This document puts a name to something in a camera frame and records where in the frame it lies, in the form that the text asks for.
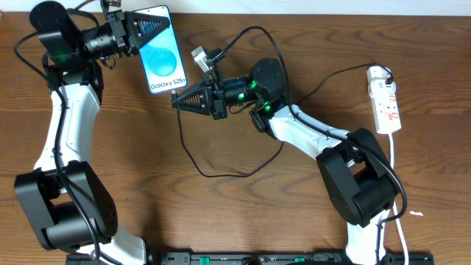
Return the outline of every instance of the wooden surface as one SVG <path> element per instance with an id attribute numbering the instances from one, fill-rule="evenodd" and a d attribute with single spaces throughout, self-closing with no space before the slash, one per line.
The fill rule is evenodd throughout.
<path id="1" fill-rule="evenodd" d="M 224 47 L 244 27 L 260 24 L 277 41 L 294 99 L 330 72 L 372 60 L 390 67 L 403 129 L 394 134 L 397 174 L 410 211 L 401 220 L 410 251 L 436 264 L 471 263 L 471 18 L 323 15 L 174 15 L 189 83 L 201 78 L 191 50 Z M 46 83 L 16 58 L 13 46 L 32 32 L 25 13 L 0 22 L 0 263 L 63 264 L 65 254 L 40 248 L 13 192 L 46 140 L 51 99 Z M 40 65 L 38 39 L 21 49 Z M 220 66 L 245 74 L 271 43 L 252 32 Z M 302 252 L 344 248 L 346 223 L 327 198 L 314 161 L 286 145 L 247 179 L 206 179 L 180 146 L 169 93 L 152 95 L 139 57 L 103 69 L 102 109 L 93 129 L 92 165 L 118 208 L 119 222 L 152 246 L 195 252 Z M 375 131 L 365 70 L 329 80 L 302 109 L 335 127 Z M 280 142 L 259 134 L 248 113 L 213 121 L 182 113 L 188 148 L 204 172 L 249 172 Z M 388 153 L 387 137 L 378 135 Z M 386 246 L 401 251 L 394 224 Z"/>

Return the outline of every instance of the phone screen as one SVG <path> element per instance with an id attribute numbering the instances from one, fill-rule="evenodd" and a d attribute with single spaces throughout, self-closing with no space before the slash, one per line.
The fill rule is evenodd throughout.
<path id="1" fill-rule="evenodd" d="M 187 85 L 180 50 L 175 38 L 169 8 L 159 6 L 134 11 L 169 18 L 170 27 L 139 49 L 151 93 L 160 93 Z"/>

